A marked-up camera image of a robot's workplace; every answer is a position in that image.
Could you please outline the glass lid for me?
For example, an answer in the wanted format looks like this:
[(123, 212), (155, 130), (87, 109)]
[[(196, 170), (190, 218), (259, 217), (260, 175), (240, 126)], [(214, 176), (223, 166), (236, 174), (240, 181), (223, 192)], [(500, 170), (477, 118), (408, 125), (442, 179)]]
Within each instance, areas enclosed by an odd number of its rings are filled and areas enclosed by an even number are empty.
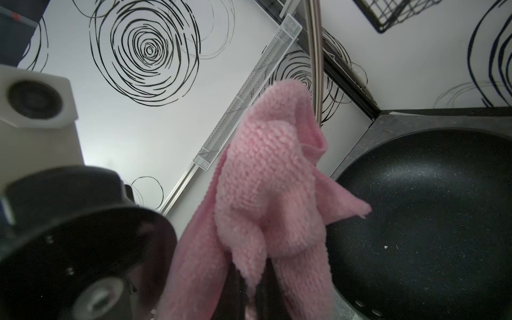
[(312, 75), (312, 102), (315, 118), (319, 125), (322, 120), (323, 105), (323, 37), (321, 30), (321, 11), (317, 0), (304, 1), (307, 18), (309, 57)]

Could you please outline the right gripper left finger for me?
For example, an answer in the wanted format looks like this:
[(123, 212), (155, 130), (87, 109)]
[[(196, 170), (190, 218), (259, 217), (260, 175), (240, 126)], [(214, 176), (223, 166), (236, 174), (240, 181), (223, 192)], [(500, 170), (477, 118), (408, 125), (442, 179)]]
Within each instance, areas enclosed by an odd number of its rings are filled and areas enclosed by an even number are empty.
[(240, 271), (232, 263), (212, 320), (244, 320), (246, 285)]

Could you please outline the pink cloth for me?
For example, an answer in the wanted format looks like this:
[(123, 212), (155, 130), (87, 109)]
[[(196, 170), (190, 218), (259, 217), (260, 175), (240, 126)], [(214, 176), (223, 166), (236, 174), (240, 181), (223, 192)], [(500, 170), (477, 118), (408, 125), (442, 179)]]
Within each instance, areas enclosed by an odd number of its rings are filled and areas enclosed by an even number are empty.
[(327, 141), (311, 97), (294, 80), (265, 90), (221, 155), (185, 228), (156, 311), (158, 319), (210, 319), (229, 268), (245, 283), (246, 319), (271, 262), (292, 319), (330, 319), (334, 287), (326, 227), (371, 206), (317, 169)]

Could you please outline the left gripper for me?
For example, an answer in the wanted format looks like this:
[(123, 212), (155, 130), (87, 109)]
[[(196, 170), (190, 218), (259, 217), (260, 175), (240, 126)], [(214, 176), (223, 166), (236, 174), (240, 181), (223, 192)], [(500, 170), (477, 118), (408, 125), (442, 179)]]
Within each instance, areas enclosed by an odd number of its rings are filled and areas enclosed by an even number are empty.
[(117, 173), (72, 166), (1, 192), (2, 319), (150, 319), (177, 237)]

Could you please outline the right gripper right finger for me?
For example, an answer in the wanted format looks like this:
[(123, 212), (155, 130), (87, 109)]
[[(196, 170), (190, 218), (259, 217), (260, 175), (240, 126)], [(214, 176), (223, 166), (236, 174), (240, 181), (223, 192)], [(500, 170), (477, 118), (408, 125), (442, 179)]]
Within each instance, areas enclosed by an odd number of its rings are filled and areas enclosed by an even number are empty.
[(291, 320), (270, 259), (257, 286), (255, 307), (259, 320)]

